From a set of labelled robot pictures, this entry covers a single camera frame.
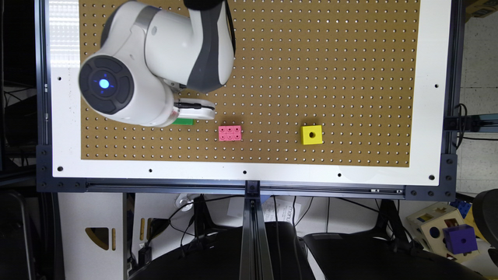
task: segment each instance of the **green block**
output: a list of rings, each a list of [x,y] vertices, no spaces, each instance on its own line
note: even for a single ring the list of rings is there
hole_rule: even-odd
[[[176,119],[172,124],[181,124],[181,125],[194,125],[194,120],[192,119]]]

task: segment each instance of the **black bracket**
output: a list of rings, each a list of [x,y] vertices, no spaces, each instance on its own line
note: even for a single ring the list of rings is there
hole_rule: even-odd
[[[498,132],[498,114],[445,117],[445,131]]]
[[[405,199],[454,201],[457,188],[457,155],[442,154],[438,186],[406,186]]]
[[[39,192],[85,192],[85,178],[53,177],[52,146],[37,146],[37,191]]]
[[[246,181],[239,279],[273,280],[259,181]]]

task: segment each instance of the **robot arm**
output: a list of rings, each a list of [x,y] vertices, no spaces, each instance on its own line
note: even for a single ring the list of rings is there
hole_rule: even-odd
[[[190,22],[175,13],[158,13],[146,40],[150,71],[202,93],[223,86],[232,72],[234,55],[226,5],[221,1],[204,10],[189,9]]]
[[[178,99],[171,83],[207,93],[228,80],[233,28],[223,1],[198,2],[191,18],[124,3],[103,31],[101,49],[82,64],[79,87],[87,103],[115,121],[167,126],[180,118],[213,119],[213,103]]]

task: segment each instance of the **purple cube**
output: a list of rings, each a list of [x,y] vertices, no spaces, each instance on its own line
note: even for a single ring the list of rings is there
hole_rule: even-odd
[[[474,228],[469,225],[452,226],[443,229],[446,248],[453,254],[477,250]]]

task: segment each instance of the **white frame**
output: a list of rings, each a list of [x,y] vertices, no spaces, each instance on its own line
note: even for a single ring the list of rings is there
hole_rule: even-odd
[[[78,0],[49,1],[54,177],[439,184],[451,0],[420,3],[409,167],[81,159],[78,7]]]

